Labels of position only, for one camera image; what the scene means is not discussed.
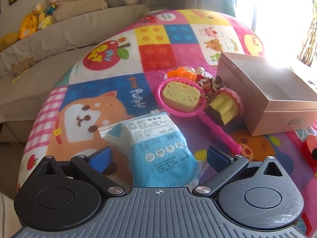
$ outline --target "floor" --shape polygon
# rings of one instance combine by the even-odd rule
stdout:
[[[0,143],[0,191],[14,199],[24,146]]]

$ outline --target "sofa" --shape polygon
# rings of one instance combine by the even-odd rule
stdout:
[[[57,22],[0,52],[0,142],[25,143],[56,82],[96,44],[148,15],[146,5],[85,13]],[[11,64],[36,64],[14,83]]]

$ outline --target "yellow chick illustration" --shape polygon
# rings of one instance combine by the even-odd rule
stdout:
[[[259,56],[259,53],[263,51],[261,42],[253,35],[245,35],[244,42],[251,55]]]

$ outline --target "apple stem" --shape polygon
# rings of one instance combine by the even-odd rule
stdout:
[[[126,43],[126,44],[124,44],[124,45],[119,46],[118,49],[119,49],[119,48],[124,48],[124,47],[129,47],[129,46],[131,46],[131,44],[130,44],[130,43]]]

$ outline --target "pink scalloped rim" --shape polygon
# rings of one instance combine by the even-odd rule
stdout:
[[[242,113],[243,113],[243,103],[242,103],[240,97],[237,95],[237,93],[229,88],[226,88],[226,87],[223,87],[223,88],[217,90],[215,95],[217,96],[219,93],[227,93],[227,94],[231,95],[236,100],[236,102],[239,105],[239,109],[240,109],[240,114],[239,114],[239,117],[237,117],[237,118],[240,118],[242,116]]]
[[[169,106],[167,106],[167,105],[163,102],[163,99],[162,99],[162,91],[163,91],[163,89],[165,88],[165,86],[166,86],[168,83],[170,83],[170,82],[180,82],[180,83],[183,83],[183,84],[192,86],[192,87],[198,89],[201,95],[204,95],[204,94],[205,94],[204,91],[203,91],[203,89],[202,89],[198,84],[196,84],[195,82],[190,81],[190,80],[188,80],[188,79],[178,78],[178,77],[166,79],[166,80],[164,80],[164,81],[162,81],[162,82],[160,83],[160,85],[157,87],[157,90],[156,90],[156,93],[155,93],[155,98],[156,98],[157,103],[158,103],[159,106],[160,106],[161,108],[163,108],[166,112],[168,112],[168,113],[170,113],[170,114],[172,114],[172,115],[179,116],[179,117],[193,117],[193,116],[196,116],[196,115],[197,115],[197,111],[205,109],[206,104],[207,104],[207,100],[206,100],[206,98],[204,98],[204,97],[200,97],[200,99],[199,99],[199,105],[196,107],[195,111],[190,112],[190,113],[185,113],[185,112],[176,111],[176,110],[170,108]]]

